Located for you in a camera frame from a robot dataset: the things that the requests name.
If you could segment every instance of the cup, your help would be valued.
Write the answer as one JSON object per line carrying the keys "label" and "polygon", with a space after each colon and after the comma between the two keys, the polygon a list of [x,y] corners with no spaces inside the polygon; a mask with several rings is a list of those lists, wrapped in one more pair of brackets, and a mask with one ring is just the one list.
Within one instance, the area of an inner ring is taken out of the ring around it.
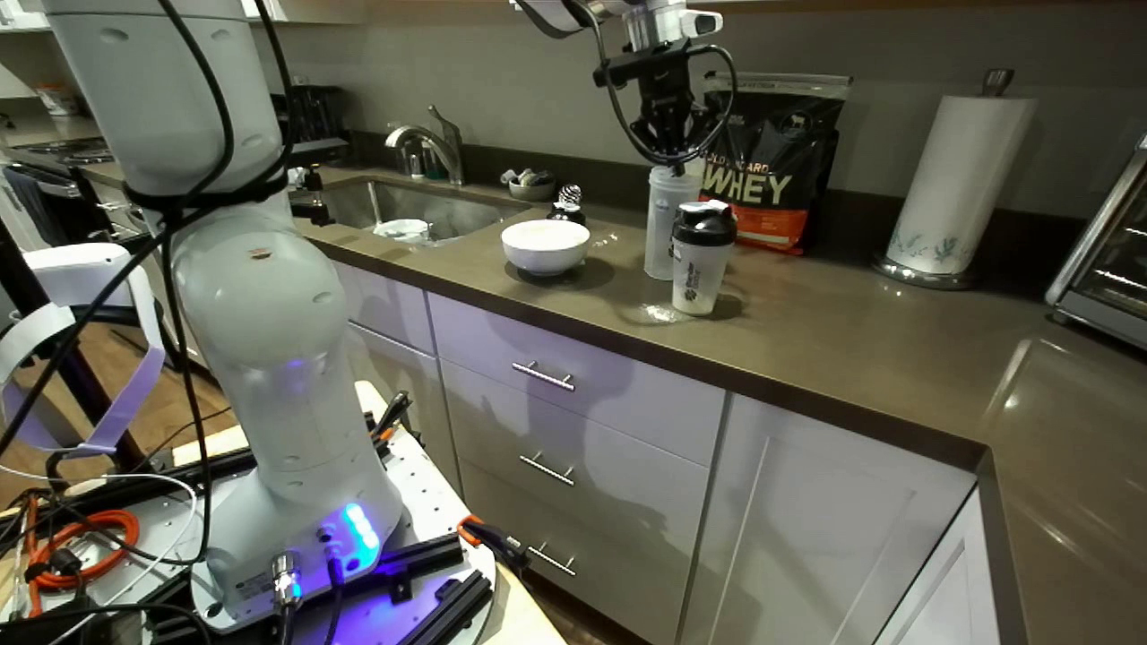
{"label": "cup", "polygon": [[718,308],[725,265],[737,233],[725,200],[707,200],[701,211],[701,220],[681,220],[672,233],[672,308],[686,315],[710,315]]}

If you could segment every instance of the floor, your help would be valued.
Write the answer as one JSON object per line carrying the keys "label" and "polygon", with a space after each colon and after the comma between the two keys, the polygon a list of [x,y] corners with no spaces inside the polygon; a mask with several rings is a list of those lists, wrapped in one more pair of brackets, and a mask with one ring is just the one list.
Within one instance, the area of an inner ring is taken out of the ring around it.
{"label": "floor", "polygon": [[[138,359],[138,349],[131,339],[126,339],[119,331],[110,331],[110,325],[94,325],[83,337],[83,354],[94,365],[94,372],[100,377],[100,382],[109,390],[119,390],[130,381],[130,372],[131,372],[131,365]],[[66,415],[74,427],[83,427],[79,424],[83,418],[79,407],[68,400],[68,395],[60,388],[49,388],[45,395],[66,407]],[[203,381],[196,381],[196,400],[201,400],[201,411],[212,415],[207,431],[224,431],[224,427],[235,424],[229,415],[224,396]],[[168,449],[168,443],[181,443],[181,442],[195,436],[191,407],[186,407],[186,396],[181,396],[181,381],[175,372],[162,377],[162,382],[147,396],[138,418],[131,424],[131,436],[137,436],[142,454],[158,452],[158,449]],[[12,452],[0,463],[7,469],[42,473],[45,454],[29,449],[29,443],[12,443]],[[104,469],[110,469],[109,458],[86,458],[86,463],[66,463],[60,466],[60,473],[68,481],[83,481],[83,475],[94,475],[94,473],[104,473]],[[29,485],[33,481],[0,473],[0,500],[7,505]],[[559,627],[559,633],[570,645],[626,645],[626,641],[643,641],[643,636],[626,633],[614,621],[597,617],[596,609],[589,609],[584,602],[570,597],[566,592],[559,592],[555,585],[549,585],[549,581],[542,581],[533,574],[526,574],[522,585],[533,592],[539,607],[553,617],[553,623]]]}

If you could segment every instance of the protein powder bag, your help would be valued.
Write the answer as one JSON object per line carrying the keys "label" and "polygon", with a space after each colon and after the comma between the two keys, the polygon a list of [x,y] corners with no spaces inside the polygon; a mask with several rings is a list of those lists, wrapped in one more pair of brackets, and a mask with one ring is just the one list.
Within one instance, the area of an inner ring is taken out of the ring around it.
{"label": "protein powder bag", "polygon": [[[745,76],[731,119],[707,151],[701,194],[727,200],[737,243],[796,253],[828,185],[845,76]],[[727,85],[710,77],[710,108]]]}

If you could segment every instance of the plastic bottle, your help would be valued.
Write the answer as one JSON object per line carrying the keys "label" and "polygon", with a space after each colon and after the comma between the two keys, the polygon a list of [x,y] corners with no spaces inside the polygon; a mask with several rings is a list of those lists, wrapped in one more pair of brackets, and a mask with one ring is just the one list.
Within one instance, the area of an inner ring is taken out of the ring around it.
{"label": "plastic bottle", "polygon": [[671,166],[649,167],[644,277],[652,278],[672,278],[676,203],[700,196],[701,167],[701,156],[692,156],[681,175]]}

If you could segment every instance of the cabinet drawer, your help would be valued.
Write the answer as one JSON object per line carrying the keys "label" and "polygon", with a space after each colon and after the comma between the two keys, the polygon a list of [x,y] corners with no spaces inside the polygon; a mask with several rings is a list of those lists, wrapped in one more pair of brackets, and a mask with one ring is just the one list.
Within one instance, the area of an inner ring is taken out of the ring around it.
{"label": "cabinet drawer", "polygon": [[710,466],[725,390],[430,295],[445,365]]}
{"label": "cabinet drawer", "polygon": [[362,325],[350,325],[346,354],[353,381],[369,381],[387,400],[394,400],[396,390],[408,395],[408,431],[418,433],[442,475],[460,488],[456,442],[447,431],[432,354],[423,354]]}
{"label": "cabinet drawer", "polygon": [[353,265],[336,265],[350,322],[432,354],[425,295]]}
{"label": "cabinet drawer", "polygon": [[522,390],[450,369],[447,407],[460,458],[637,549],[695,549],[707,466],[618,433]]}
{"label": "cabinet drawer", "polygon": [[618,544],[488,469],[463,466],[469,509],[532,549],[532,571],[649,641],[672,641],[687,559],[671,544]]}

